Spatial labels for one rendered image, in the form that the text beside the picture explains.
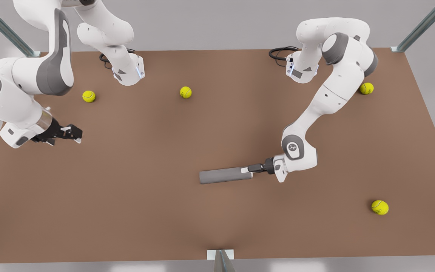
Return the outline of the grey tennis ball tube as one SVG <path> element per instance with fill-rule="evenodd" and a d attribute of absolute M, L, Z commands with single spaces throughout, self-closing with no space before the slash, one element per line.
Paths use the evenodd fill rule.
<path fill-rule="evenodd" d="M 199 172 L 200 184 L 216 184 L 225 181 L 252 179 L 252 172 L 241 173 L 241 168 L 214 169 Z"/>

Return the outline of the silver frame post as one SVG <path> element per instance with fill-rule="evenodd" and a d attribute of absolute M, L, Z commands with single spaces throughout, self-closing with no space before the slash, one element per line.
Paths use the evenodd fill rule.
<path fill-rule="evenodd" d="M 26 57 L 40 57 L 41 52 L 34 51 L 0 18 L 0 33 L 2 33 Z"/>
<path fill-rule="evenodd" d="M 435 23 L 435 7 L 423 20 L 399 43 L 390 47 L 392 52 L 405 52 L 425 31 Z"/>
<path fill-rule="evenodd" d="M 233 249 L 207 250 L 207 260 L 214 260 L 213 272 L 236 272 L 231 260 L 234 260 Z"/>

